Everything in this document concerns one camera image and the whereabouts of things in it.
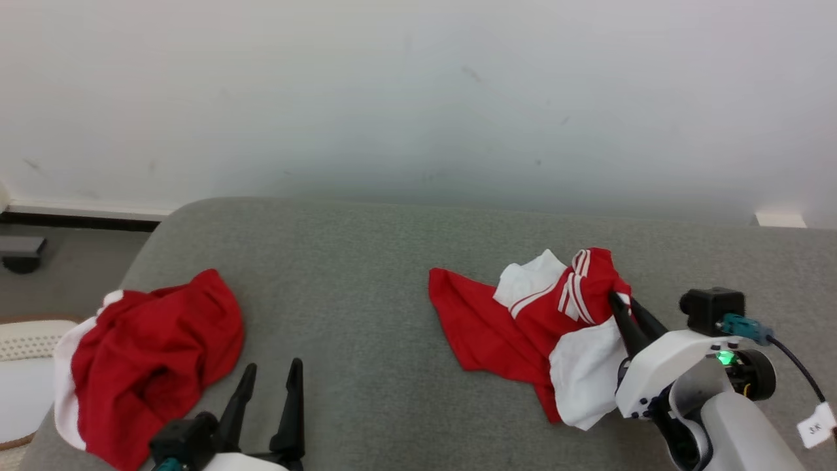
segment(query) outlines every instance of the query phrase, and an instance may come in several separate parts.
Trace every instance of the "black baseboard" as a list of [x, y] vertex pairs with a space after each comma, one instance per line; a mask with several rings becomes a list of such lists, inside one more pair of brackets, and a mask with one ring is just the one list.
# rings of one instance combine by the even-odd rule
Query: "black baseboard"
[[0, 213], [0, 224], [153, 232], [160, 222], [155, 220], [127, 220], [88, 216], [36, 215], [32, 213], [10, 213], [7, 211]]

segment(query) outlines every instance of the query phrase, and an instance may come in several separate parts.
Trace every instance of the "green light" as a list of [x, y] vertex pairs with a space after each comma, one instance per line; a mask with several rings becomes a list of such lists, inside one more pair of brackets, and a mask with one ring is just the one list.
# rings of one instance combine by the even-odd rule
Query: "green light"
[[735, 362], [735, 352], [723, 350], [718, 352], [716, 356], [718, 357], [718, 361], [721, 362], [721, 365], [724, 366], [731, 365]]

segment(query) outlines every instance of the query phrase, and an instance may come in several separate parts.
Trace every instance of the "white cable label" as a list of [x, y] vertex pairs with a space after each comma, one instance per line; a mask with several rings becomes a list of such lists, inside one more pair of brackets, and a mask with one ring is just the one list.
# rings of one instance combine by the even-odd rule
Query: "white cable label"
[[797, 426], [799, 436], [806, 448], [813, 448], [831, 437], [831, 429], [837, 427], [834, 413], [828, 402], [823, 402], [811, 417], [801, 421]]

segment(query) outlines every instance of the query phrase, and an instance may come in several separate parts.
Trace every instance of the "white wall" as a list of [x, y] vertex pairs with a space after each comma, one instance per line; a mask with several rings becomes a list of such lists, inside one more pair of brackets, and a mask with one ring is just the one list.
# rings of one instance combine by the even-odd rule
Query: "white wall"
[[3, 0], [20, 204], [837, 203], [833, 0]]

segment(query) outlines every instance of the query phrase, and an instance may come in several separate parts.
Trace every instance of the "clothing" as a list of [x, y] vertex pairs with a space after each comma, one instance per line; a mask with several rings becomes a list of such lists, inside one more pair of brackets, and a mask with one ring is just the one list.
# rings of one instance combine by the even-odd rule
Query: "clothing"
[[55, 427], [134, 471], [151, 438], [233, 369], [243, 342], [239, 305], [215, 270], [178, 287], [112, 292], [55, 346]]
[[626, 356], [608, 302], [630, 286], [610, 251], [579, 251], [571, 267], [549, 250], [513, 263], [496, 289], [453, 272], [430, 272], [429, 295], [464, 370], [532, 383], [550, 422], [589, 429], [615, 408]]

